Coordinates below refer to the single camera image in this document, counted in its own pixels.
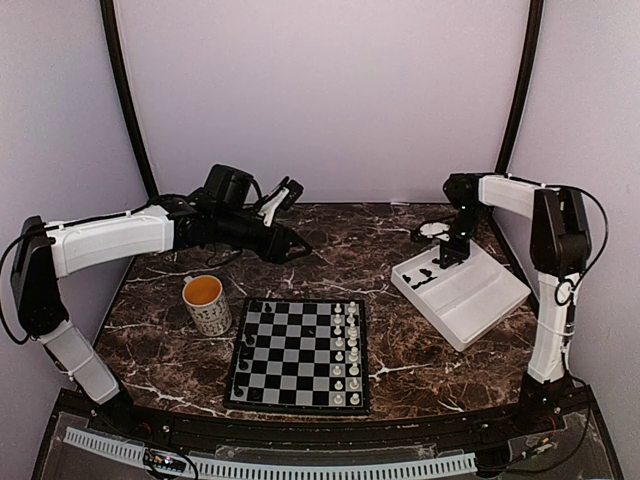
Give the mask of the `white plastic tray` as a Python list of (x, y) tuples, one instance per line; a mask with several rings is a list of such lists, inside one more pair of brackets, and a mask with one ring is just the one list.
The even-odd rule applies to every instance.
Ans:
[[(462, 352), (529, 296), (530, 288), (476, 243), (467, 260), (448, 269), (437, 264), (434, 247), (392, 268), (391, 282), (434, 328)], [(412, 290), (401, 273), (420, 267), (440, 271), (437, 280)]]

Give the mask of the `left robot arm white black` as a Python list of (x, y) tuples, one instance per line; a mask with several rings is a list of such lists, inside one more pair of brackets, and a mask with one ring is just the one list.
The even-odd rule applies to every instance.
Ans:
[(310, 254), (305, 240), (275, 220), (299, 199), (302, 185), (286, 177), (247, 205), (256, 186), (251, 174), (217, 164), (204, 185), (188, 195), (163, 194), (134, 210), (74, 221), (30, 217), (5, 250), (14, 258), (10, 285), (26, 337), (40, 342), (88, 398), (103, 406), (103, 421), (120, 436), (140, 429), (140, 412), (127, 403), (121, 382), (71, 322), (59, 279), (126, 257), (216, 244), (250, 250), (272, 264)]

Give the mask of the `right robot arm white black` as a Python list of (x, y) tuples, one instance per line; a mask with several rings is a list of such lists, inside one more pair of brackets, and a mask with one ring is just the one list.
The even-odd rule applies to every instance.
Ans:
[(539, 310), (534, 350), (527, 374), (541, 384), (568, 373), (574, 334), (575, 303), (592, 251), (583, 202), (586, 191), (549, 185), (510, 174), (454, 173), (443, 191), (457, 210), (440, 243), (439, 266), (446, 269), (470, 256), (470, 240), (489, 207), (531, 220), (530, 257), (539, 281)]

